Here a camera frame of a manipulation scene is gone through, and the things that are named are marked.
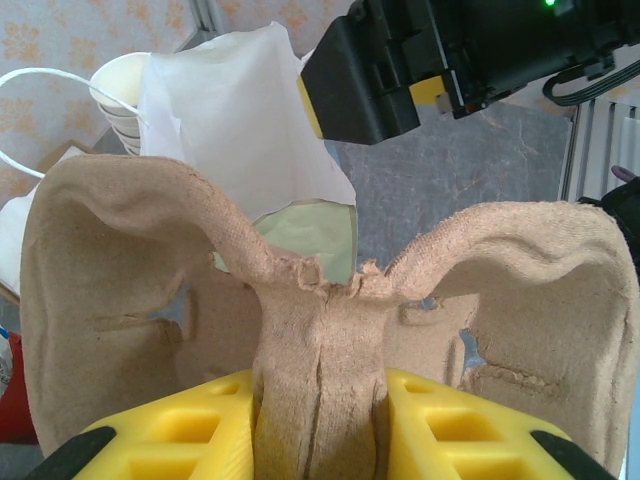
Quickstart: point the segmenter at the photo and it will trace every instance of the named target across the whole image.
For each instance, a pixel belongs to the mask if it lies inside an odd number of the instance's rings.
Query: black cable
[[[640,75],[640,60],[589,87],[578,90],[577,92],[569,95],[560,95],[556,97],[553,94],[553,88],[556,85],[567,83],[568,81],[576,78],[574,74],[569,72],[571,71],[559,73],[555,77],[549,79],[547,83],[544,84],[544,87],[542,87],[542,93],[544,96],[560,107],[572,107],[574,105],[589,102],[594,98],[627,83],[629,80]]]

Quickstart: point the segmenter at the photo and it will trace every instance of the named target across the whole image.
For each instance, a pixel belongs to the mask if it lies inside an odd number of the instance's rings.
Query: red object
[[[9,333],[9,344],[13,354],[13,373],[7,390],[0,397],[0,443],[37,445],[38,438],[33,428],[27,387],[24,383],[24,360],[22,339],[17,333]]]

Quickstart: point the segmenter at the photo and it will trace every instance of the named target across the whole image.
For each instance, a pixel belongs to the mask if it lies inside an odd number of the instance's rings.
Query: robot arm
[[[639,42],[637,0],[358,0],[302,82],[323,138],[371,145],[420,125],[411,87],[421,82],[441,79],[437,104],[455,118],[557,73],[545,95],[576,104],[637,75],[640,62],[583,95],[557,98],[553,86],[611,72],[613,52]]]

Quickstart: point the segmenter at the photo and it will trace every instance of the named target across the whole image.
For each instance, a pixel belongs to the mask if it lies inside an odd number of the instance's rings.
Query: floral wallpaper
[[[1,0],[0,75],[53,67],[89,78],[126,53],[174,52],[195,31],[189,0]],[[93,145],[107,128],[70,80],[29,75],[0,88],[0,145],[30,167],[68,140]],[[0,162],[0,208],[34,183]]]
[[[353,0],[208,0],[222,32],[255,30],[276,21],[287,27],[293,49],[315,48],[329,24]]]

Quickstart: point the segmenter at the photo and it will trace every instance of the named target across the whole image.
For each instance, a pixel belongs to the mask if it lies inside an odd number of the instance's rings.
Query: paper cup
[[[109,120],[109,123],[112,126],[116,127],[123,133],[123,128],[135,128],[137,131],[140,131],[140,127],[138,127],[138,117],[114,117],[108,113],[105,113],[104,116],[107,117],[107,120]]]
[[[138,105],[142,70],[149,58],[148,52],[136,52],[114,58],[104,64],[91,77],[91,83],[132,107]],[[131,112],[90,89],[91,96],[111,115],[131,116]]]
[[[135,127],[125,127],[122,125],[119,125],[116,127],[112,125],[111,127],[118,135],[125,135],[127,137],[140,138],[140,129],[138,128],[137,125]]]
[[[125,145],[124,149],[127,151],[127,153],[129,153],[131,155],[140,155],[140,149],[139,148],[128,147],[127,145]]]
[[[127,135],[118,135],[118,138],[125,146],[140,148],[140,138],[128,137]]]

